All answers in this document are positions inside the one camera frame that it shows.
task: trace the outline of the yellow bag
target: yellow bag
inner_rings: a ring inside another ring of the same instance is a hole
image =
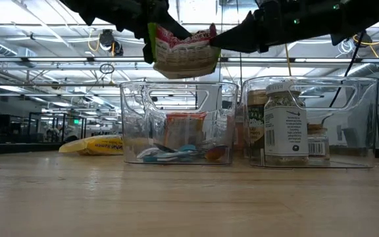
[[[69,142],[59,148],[59,153],[77,151],[80,155],[122,155],[122,138],[119,135],[104,135]]]

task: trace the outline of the small packet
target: small packet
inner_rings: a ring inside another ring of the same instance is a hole
[[[122,138],[119,135],[104,135],[68,142],[59,148],[59,153],[78,152],[80,155],[122,155]]]
[[[168,79],[204,76],[215,71],[220,49],[209,44],[216,36],[214,24],[180,40],[172,32],[150,23],[149,35],[155,61],[153,68]]]
[[[172,113],[166,115],[164,145],[179,149],[203,141],[203,124],[206,113]]]

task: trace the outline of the spice jar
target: spice jar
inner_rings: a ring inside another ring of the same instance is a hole
[[[308,163],[307,112],[293,82],[266,88],[265,165],[303,166]]]
[[[264,161],[264,106],[267,102],[265,90],[248,92],[247,123],[249,127],[249,144],[245,146],[251,162]]]
[[[239,106],[236,108],[236,122],[235,122],[235,135],[234,135],[234,151],[240,156],[243,151],[243,108]]]
[[[309,162],[311,165],[330,164],[330,144],[326,135],[327,128],[322,124],[308,124]]]

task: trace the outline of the clear plastic bin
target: clear plastic bin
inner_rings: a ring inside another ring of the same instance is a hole
[[[126,162],[232,163],[237,85],[125,82],[120,89]]]
[[[300,109],[307,112],[308,128],[319,127],[323,138],[311,137],[309,131],[308,160],[300,164],[276,163],[264,155],[253,155],[250,142],[245,143],[245,156],[250,164],[260,167],[312,167],[312,168],[371,168],[374,165],[376,142],[376,108],[378,79],[344,77],[262,77],[246,81],[242,88],[244,126],[249,127],[247,95],[251,90],[265,89],[268,85],[293,81],[290,90],[301,92],[305,103]],[[249,141],[249,129],[245,129]]]

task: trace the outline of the wooden tabletop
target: wooden tabletop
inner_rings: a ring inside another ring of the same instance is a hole
[[[0,155],[0,236],[379,237],[374,169]]]

